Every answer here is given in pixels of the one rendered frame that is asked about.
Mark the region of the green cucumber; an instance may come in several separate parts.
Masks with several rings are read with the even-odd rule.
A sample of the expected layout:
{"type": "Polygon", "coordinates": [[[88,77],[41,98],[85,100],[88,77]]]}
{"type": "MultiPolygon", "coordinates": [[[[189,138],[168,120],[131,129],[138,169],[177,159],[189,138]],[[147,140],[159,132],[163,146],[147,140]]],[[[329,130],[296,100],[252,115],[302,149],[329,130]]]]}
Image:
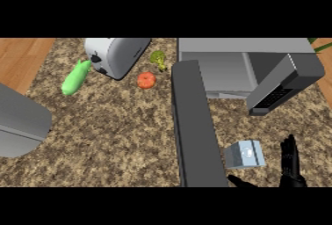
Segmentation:
{"type": "Polygon", "coordinates": [[[60,86],[63,95],[72,95],[76,92],[90,71],[91,71],[91,62],[90,61],[78,62],[60,86]]]}

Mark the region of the white toaster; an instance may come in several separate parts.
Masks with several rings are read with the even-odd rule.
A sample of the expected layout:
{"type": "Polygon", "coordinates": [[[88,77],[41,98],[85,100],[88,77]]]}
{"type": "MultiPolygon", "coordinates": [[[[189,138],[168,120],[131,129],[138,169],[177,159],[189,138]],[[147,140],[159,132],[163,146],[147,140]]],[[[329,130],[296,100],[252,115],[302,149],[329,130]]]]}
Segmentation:
{"type": "Polygon", "coordinates": [[[87,38],[84,49],[94,70],[121,80],[131,70],[150,38],[87,38]]]}

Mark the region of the green broccoli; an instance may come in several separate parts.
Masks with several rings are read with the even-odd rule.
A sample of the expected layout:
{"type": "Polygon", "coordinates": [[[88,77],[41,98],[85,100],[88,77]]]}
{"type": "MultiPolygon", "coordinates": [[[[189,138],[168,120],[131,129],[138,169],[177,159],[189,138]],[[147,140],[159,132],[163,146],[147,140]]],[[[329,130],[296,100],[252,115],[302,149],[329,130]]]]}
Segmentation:
{"type": "Polygon", "coordinates": [[[166,66],[165,66],[165,53],[160,50],[156,50],[150,54],[150,63],[155,63],[158,65],[159,71],[165,71],[166,70],[166,66]]]}

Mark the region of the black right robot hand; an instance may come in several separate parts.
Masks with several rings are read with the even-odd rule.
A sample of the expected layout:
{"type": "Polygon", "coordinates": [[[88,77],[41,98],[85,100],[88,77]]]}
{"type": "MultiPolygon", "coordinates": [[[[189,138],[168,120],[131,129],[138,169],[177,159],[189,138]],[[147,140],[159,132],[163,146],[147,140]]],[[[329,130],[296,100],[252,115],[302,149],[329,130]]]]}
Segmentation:
{"type": "Polygon", "coordinates": [[[281,148],[281,176],[280,184],[281,188],[307,187],[305,178],[299,172],[299,155],[295,143],[295,137],[292,134],[280,142],[281,148]]]}

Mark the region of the dark grey microwave door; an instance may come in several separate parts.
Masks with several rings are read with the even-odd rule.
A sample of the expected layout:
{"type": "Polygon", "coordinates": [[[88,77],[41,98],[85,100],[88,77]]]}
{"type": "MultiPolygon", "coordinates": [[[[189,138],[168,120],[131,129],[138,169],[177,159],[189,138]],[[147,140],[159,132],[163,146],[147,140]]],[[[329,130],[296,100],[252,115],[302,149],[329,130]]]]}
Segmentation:
{"type": "Polygon", "coordinates": [[[172,116],[181,187],[227,187],[197,60],[171,68],[172,116]]]}

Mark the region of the pale blue milk carton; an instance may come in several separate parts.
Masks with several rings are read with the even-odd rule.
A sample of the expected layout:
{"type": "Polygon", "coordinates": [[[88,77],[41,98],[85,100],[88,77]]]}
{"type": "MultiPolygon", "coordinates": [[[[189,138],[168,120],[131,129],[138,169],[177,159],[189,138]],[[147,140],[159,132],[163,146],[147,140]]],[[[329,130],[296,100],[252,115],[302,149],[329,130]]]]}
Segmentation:
{"type": "Polygon", "coordinates": [[[255,140],[237,141],[222,150],[227,169],[245,169],[264,166],[261,144],[255,140]]]}

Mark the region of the grey microwave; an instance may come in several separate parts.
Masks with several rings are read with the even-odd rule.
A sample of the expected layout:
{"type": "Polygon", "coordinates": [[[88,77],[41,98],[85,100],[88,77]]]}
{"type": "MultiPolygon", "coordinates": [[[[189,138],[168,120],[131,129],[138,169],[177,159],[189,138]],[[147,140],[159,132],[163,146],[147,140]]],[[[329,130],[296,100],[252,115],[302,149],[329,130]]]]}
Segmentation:
{"type": "Polygon", "coordinates": [[[202,99],[240,98],[251,116],[271,112],[326,74],[305,38],[178,38],[174,80],[202,99]]]}

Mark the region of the orange tomato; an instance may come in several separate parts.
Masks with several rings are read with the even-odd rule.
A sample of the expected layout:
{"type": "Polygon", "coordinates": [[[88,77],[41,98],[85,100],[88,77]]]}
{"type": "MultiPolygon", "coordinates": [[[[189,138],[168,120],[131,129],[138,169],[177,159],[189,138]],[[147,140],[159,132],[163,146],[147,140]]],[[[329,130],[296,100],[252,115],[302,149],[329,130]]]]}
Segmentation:
{"type": "Polygon", "coordinates": [[[137,86],[141,89],[149,89],[155,86],[155,75],[152,72],[144,72],[137,76],[137,86]]]}

